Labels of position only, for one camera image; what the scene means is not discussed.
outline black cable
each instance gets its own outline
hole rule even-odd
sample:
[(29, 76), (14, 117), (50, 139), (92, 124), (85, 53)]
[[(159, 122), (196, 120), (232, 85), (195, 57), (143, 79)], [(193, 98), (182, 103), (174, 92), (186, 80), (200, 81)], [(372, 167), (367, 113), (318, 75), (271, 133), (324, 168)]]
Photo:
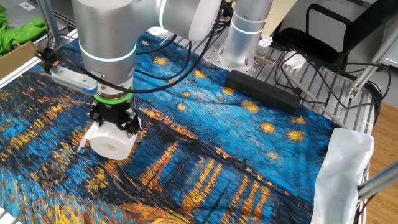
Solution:
[(174, 40), (175, 40), (176, 38), (177, 38), (177, 35), (174, 34), (173, 37), (172, 37), (165, 45), (163, 45), (163, 46), (161, 46), (161, 47), (158, 47), (158, 48), (156, 48), (156, 49), (152, 49), (152, 50), (145, 51), (145, 52), (137, 52), (136, 55), (149, 54), (149, 53), (156, 52), (156, 51), (158, 51), (158, 50), (162, 50), (163, 48), (168, 47), (172, 42), (174, 42)]
[[(304, 101), (304, 102), (307, 102), (307, 103), (315, 103), (315, 104), (323, 104), (323, 105), (325, 105), (326, 103), (324, 103), (324, 102), (319, 102), (319, 101), (310, 101), (310, 100), (306, 100), (304, 97), (302, 97), (301, 96), (301, 92), (302, 92), (302, 90), (300, 89), (300, 88), (295, 88), (294, 86), (293, 86), (293, 84), (290, 82), (290, 79), (288, 78), (288, 76), (286, 75), (286, 73), (285, 73), (285, 70), (284, 70), (284, 68), (283, 68), (283, 64), (284, 63), (286, 63), (288, 60), (290, 60), (292, 57), (294, 57), (294, 55), (296, 55), (296, 54), (298, 54), (298, 53), (294, 53), (293, 55), (291, 55), (288, 59), (286, 59), (286, 60), (284, 60), (283, 62), (282, 62), (282, 60), (278, 63), (278, 65), (277, 65), (277, 67), (276, 67), (276, 70), (275, 70), (275, 75), (274, 75), (274, 81), (275, 81), (275, 83), (276, 84), (278, 84), (278, 85), (280, 85), (280, 86), (282, 86), (282, 87), (284, 87), (284, 88), (288, 88), (288, 89), (290, 89), (290, 90), (293, 90), (293, 92), (302, 100), (302, 101)], [(280, 69), (282, 70), (282, 73), (283, 73), (283, 75), (285, 76), (285, 78), (286, 78), (286, 80), (287, 80), (287, 83), (291, 86), (286, 86), (286, 85), (283, 85), (283, 84), (280, 84), (278, 81), (277, 81), (277, 79), (276, 79), (276, 76), (277, 76), (277, 72), (278, 72), (278, 68), (280, 67)]]
[(376, 194), (370, 196), (368, 198), (368, 200), (365, 202), (365, 204), (363, 205), (361, 211), (359, 211), (358, 213), (355, 214), (356, 218), (354, 219), (354, 224), (358, 222), (359, 217), (362, 215), (362, 213), (365, 211), (366, 206), (368, 205), (368, 203), (374, 198), (374, 196), (376, 196)]
[[(218, 24), (218, 22), (220, 21), (221, 18), (221, 11), (222, 11), (222, 7), (219, 8), (218, 10), (218, 14), (217, 14), (217, 18), (216, 18), (216, 22), (215, 24)], [(187, 71), (181, 78), (179, 78), (177, 81), (170, 83), (168, 85), (165, 86), (161, 86), (158, 88), (154, 88), (151, 90), (130, 90), (130, 89), (126, 89), (117, 85), (114, 85), (110, 82), (107, 82), (95, 75), (93, 75), (92, 73), (90, 73), (89, 71), (85, 70), (84, 68), (81, 68), (80, 66), (76, 65), (74, 62), (72, 62), (68, 57), (64, 56), (63, 54), (61, 54), (60, 52), (55, 52), (55, 54), (57, 54), (58, 56), (64, 58), (70, 65), (72, 65), (73, 67), (75, 67), (76, 69), (79, 69), (80, 71), (82, 71), (85, 75), (89, 76), (90, 78), (96, 80), (98, 83), (101, 83), (103, 85), (106, 85), (110, 88), (113, 88), (115, 90), (119, 90), (125, 93), (134, 93), (134, 94), (144, 94), (144, 93), (155, 93), (157, 91), (162, 91), (165, 90), (167, 88), (170, 88), (172, 86), (175, 86), (176, 84), (182, 82), (182, 80), (184, 80), (200, 63), (200, 61), (202, 60), (203, 56), (205, 55), (206, 51), (208, 50), (210, 44), (211, 44), (211, 40), (213, 39), (213, 35), (216, 31), (216, 26), (214, 26), (211, 30), (211, 35), (210, 38), (208, 39), (205, 48), (203, 49), (202, 53), (200, 54), (198, 60), (195, 62), (195, 64), (189, 69), (189, 71)]]
[(361, 68), (361, 69), (358, 69), (355, 71), (350, 71), (350, 72), (344, 72), (344, 73), (351, 74), (351, 73), (356, 73), (356, 72), (362, 72), (363, 70), (365, 70), (365, 68)]
[(158, 80), (170, 80), (170, 79), (173, 79), (173, 78), (175, 78), (175, 77), (181, 75), (181, 73), (182, 73), (183, 71), (185, 71), (185, 69), (187, 68), (187, 66), (188, 66), (188, 64), (189, 64), (189, 61), (190, 61), (190, 59), (191, 59), (191, 49), (192, 49), (192, 42), (190, 41), (190, 42), (189, 42), (189, 48), (188, 48), (187, 60), (185, 61), (184, 67), (181, 69), (181, 71), (179, 71), (178, 73), (176, 73), (175, 75), (173, 75), (173, 76), (171, 76), (171, 77), (158, 77), (158, 76), (151, 75), (151, 74), (149, 74), (149, 73), (143, 72), (143, 71), (141, 71), (141, 70), (139, 70), (139, 69), (136, 69), (136, 72), (141, 73), (141, 74), (143, 74), (143, 75), (145, 75), (145, 76), (148, 76), (148, 77), (151, 77), (151, 78), (158, 79)]
[(323, 75), (320, 73), (319, 69), (316, 68), (316, 66), (315, 66), (313, 63), (310, 63), (310, 60), (308, 59), (307, 56), (305, 56), (305, 55), (302, 55), (302, 56), (303, 56), (303, 57), (308, 61), (308, 63), (315, 69), (315, 72), (320, 76), (320, 78), (322, 79), (322, 82), (325, 84), (325, 86), (329, 89), (330, 93), (336, 98), (337, 102), (338, 102), (344, 109), (347, 109), (347, 110), (348, 110), (348, 109), (353, 109), (353, 108), (357, 108), (357, 107), (360, 107), (360, 106), (375, 105), (375, 104), (377, 104), (377, 103), (381, 103), (381, 101), (386, 97), (386, 95), (387, 95), (387, 93), (388, 93), (388, 91), (389, 91), (389, 89), (390, 89), (390, 85), (391, 85), (391, 73), (390, 73), (390, 71), (388, 70), (388, 68), (386, 68), (386, 66), (384, 66), (384, 65), (376, 65), (376, 64), (373, 64), (373, 63), (356, 63), (356, 62), (344, 63), (342, 66), (344, 66), (344, 65), (367, 65), (367, 66), (383, 67), (383, 68), (386, 69), (386, 71), (387, 71), (387, 73), (388, 73), (388, 75), (389, 75), (389, 81), (388, 81), (388, 84), (387, 84), (386, 92), (383, 94), (383, 96), (381, 97), (380, 100), (375, 101), (375, 102), (372, 102), (372, 103), (362, 103), (362, 104), (358, 104), (358, 105), (355, 105), (355, 106), (346, 106), (346, 105), (344, 105), (344, 104), (340, 101), (339, 97), (338, 97), (338, 96), (336, 95), (336, 93), (331, 89), (330, 85), (327, 83), (327, 81), (325, 80), (325, 78), (323, 77)]
[[(289, 52), (286, 52), (285, 54), (283, 54), (283, 56), (282, 56), (282, 58), (284, 58), (284, 57), (286, 57), (286, 55), (288, 54)], [(298, 53), (294, 53), (293, 55), (291, 55), (288, 59), (286, 59), (286, 60), (284, 60), (283, 62), (282, 62), (282, 59), (281, 59), (281, 61), (278, 63), (278, 65), (276, 66), (276, 69), (275, 69), (275, 75), (274, 75), (274, 81), (275, 81), (275, 83), (276, 84), (278, 84), (279, 86), (282, 86), (282, 87), (284, 87), (284, 88), (288, 88), (288, 89), (290, 89), (290, 90), (293, 90), (294, 89), (294, 86), (292, 85), (292, 83), (290, 82), (290, 80), (286, 77), (286, 80), (287, 80), (287, 83), (291, 86), (287, 86), (287, 85), (283, 85), (283, 84), (280, 84), (278, 81), (277, 81), (277, 79), (276, 79), (276, 76), (277, 76), (277, 74), (278, 74), (278, 68), (280, 67), (281, 68), (281, 70), (283, 70), (284, 68), (283, 68), (283, 64), (284, 63), (286, 63), (288, 60), (290, 60), (292, 57), (294, 57), (294, 55), (297, 55)]]
[[(303, 56), (304, 56), (304, 55), (307, 55), (306, 52), (303, 52), (303, 51), (300, 50), (300, 49), (289, 48), (289, 47), (280, 45), (280, 44), (278, 44), (277, 42), (271, 43), (271, 47), (273, 47), (273, 48), (275, 48), (275, 49), (278, 49), (278, 50), (283, 50), (283, 51), (296, 51), (296, 52), (299, 52), (299, 53), (300, 53), (301, 55), (303, 55)], [(360, 71), (363, 70), (363, 69), (360, 69), (360, 70), (355, 70), (355, 71), (352, 71), (352, 72), (344, 72), (344, 71), (341, 71), (341, 70), (342, 70), (342, 68), (343, 68), (346, 64), (343, 64), (339, 69), (336, 69), (333, 65), (331, 65), (331, 64), (329, 64), (329, 63), (327, 63), (327, 62), (324, 62), (324, 61), (322, 61), (322, 60), (319, 60), (319, 59), (317, 59), (317, 58), (313, 58), (313, 57), (311, 57), (311, 62), (314, 62), (315, 64), (318, 64), (318, 65), (316, 66), (316, 65), (312, 65), (312, 63), (310, 63), (312, 67), (317, 67), (317, 68), (319, 68), (319, 67), (323, 66), (323, 67), (325, 67), (326, 69), (328, 69), (329, 71), (335, 72), (336, 74), (339, 74), (339, 75), (341, 75), (341, 76), (343, 76), (343, 77), (345, 77), (345, 78), (348, 78), (348, 79), (350, 79), (350, 80), (352, 80), (352, 81), (355, 81), (355, 80), (357, 79), (357, 77), (354, 76), (354, 75), (351, 75), (351, 73), (360, 72)], [(357, 65), (367, 65), (366, 63), (354, 63), (354, 64), (357, 64)], [(365, 83), (365, 85), (364, 85), (364, 88), (365, 88), (365, 89), (369, 92), (369, 94), (371, 95), (372, 101), (373, 101), (373, 102), (372, 102), (372, 103), (369, 103), (369, 104), (361, 104), (361, 105), (357, 105), (357, 106), (353, 106), (353, 107), (365, 106), (365, 105), (373, 105), (373, 106), (374, 106), (374, 110), (375, 110), (375, 117), (374, 117), (374, 125), (375, 125), (375, 124), (376, 124), (376, 121), (377, 121), (377, 119), (378, 119), (378, 114), (380, 113), (381, 101), (385, 98), (386, 93), (388, 92), (389, 86), (391, 85), (391, 74), (390, 74), (388, 68), (387, 68), (386, 66), (384, 66), (384, 65), (375, 65), (375, 64), (371, 64), (371, 66), (379, 66), (379, 67), (383, 67), (383, 68), (385, 68), (385, 69), (387, 70), (387, 72), (388, 72), (388, 74), (389, 74), (389, 83), (387, 84), (387, 90), (386, 90), (385, 94), (382, 95), (381, 91), (379, 90), (379, 88), (378, 88), (378, 86), (377, 86), (376, 84), (374, 84), (374, 83), (372, 84), (372, 82), (367, 81), (367, 82)]]

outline yellow star pattern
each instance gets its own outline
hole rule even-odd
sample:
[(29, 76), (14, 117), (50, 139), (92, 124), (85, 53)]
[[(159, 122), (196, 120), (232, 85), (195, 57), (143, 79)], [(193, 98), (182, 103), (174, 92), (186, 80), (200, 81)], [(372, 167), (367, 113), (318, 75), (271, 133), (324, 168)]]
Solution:
[(275, 133), (275, 125), (271, 123), (261, 123), (260, 128), (262, 131), (264, 131), (267, 134), (274, 134)]
[(180, 103), (180, 104), (178, 105), (177, 109), (180, 110), (180, 111), (183, 111), (183, 110), (185, 110), (185, 105), (182, 104), (182, 103)]
[(307, 124), (307, 122), (305, 122), (305, 120), (304, 120), (304, 118), (302, 116), (299, 117), (299, 118), (293, 118), (292, 122), (294, 124), (304, 124), (304, 125)]
[(205, 75), (203, 72), (201, 72), (199, 70), (195, 70), (195, 77), (196, 77), (196, 79), (198, 79), (198, 78), (207, 78), (207, 75)]
[(278, 156), (277, 155), (275, 155), (274, 153), (272, 153), (272, 152), (269, 152), (268, 153), (268, 156), (271, 158), (271, 159), (276, 159)]
[(160, 65), (160, 66), (164, 67), (164, 66), (169, 64), (169, 60), (167, 58), (164, 58), (164, 57), (155, 57), (154, 58), (154, 63), (156, 65)]
[(248, 100), (244, 100), (242, 102), (242, 106), (244, 108), (248, 109), (250, 111), (250, 113), (257, 113), (260, 109), (260, 107), (257, 104), (250, 102)]
[(228, 87), (223, 87), (223, 93), (227, 94), (227, 95), (232, 95), (234, 94), (234, 90)]
[(289, 137), (289, 139), (294, 142), (304, 141), (305, 140), (304, 135), (305, 133), (303, 131), (289, 131), (287, 133), (287, 137)]

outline metal pole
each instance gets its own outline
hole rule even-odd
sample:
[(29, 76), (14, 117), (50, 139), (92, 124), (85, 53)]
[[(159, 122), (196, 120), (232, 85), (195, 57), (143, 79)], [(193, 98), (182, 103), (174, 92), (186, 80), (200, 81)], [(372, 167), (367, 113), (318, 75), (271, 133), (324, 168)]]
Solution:
[(359, 185), (358, 200), (361, 202), (396, 182), (398, 182), (398, 161)]
[(55, 43), (53, 47), (54, 49), (60, 48), (63, 44), (63, 38), (59, 35), (60, 30), (58, 28), (57, 20), (55, 19), (55, 15), (52, 10), (50, 0), (37, 0), (37, 5), (42, 11), (45, 26), (47, 27), (48, 37), (54, 37), (52, 39), (49, 39), (49, 41)]
[[(371, 63), (376, 65), (381, 65), (386, 57), (394, 50), (394, 46), (398, 44), (398, 27), (393, 31), (391, 36), (381, 45), (380, 49), (374, 55)], [(376, 71), (377, 67), (367, 66), (362, 74), (355, 80), (352, 84), (348, 96), (353, 99), (365, 85), (365, 83), (370, 79), (373, 73)]]
[(238, 0), (231, 18), (231, 28), (218, 52), (230, 67), (243, 70), (255, 64), (254, 53), (267, 22), (273, 0)]
[[(286, 75), (288, 78), (294, 82), (306, 95), (308, 95), (313, 101), (318, 101), (318, 99), (313, 96), (299, 81), (297, 81), (289, 72), (286, 72)], [(340, 127), (348, 129), (347, 126), (345, 126), (339, 119), (337, 119), (325, 106), (318, 104), (318, 106), (334, 121), (336, 122)]]

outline white cloth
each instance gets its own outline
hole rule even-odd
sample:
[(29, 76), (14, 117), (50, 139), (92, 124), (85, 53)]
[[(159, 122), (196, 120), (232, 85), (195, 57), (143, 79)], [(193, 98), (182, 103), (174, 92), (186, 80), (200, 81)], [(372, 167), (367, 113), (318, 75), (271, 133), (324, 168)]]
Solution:
[(262, 36), (262, 39), (259, 41), (259, 45), (261, 47), (268, 47), (272, 43), (272, 37), (270, 36)]
[[(287, 53), (284, 60), (288, 59), (294, 53), (296, 53), (296, 52), (291, 51), (291, 52)], [(291, 59), (289, 59), (287, 62), (285, 62), (285, 65), (289, 65), (293, 69), (300, 69), (303, 67), (304, 63), (305, 63), (305, 58), (303, 56), (301, 56), (300, 54), (296, 54)]]
[(343, 128), (331, 135), (328, 152), (315, 182), (311, 224), (352, 224), (358, 183), (372, 156), (373, 137)]

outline white cylindrical object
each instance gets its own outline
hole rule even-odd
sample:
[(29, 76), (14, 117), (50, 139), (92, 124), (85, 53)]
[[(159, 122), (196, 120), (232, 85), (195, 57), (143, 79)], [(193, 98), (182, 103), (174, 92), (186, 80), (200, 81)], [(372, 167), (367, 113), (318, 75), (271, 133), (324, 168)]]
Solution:
[(123, 160), (130, 155), (137, 135), (128, 138), (126, 131), (121, 131), (114, 124), (104, 122), (91, 136), (91, 148), (103, 157)]

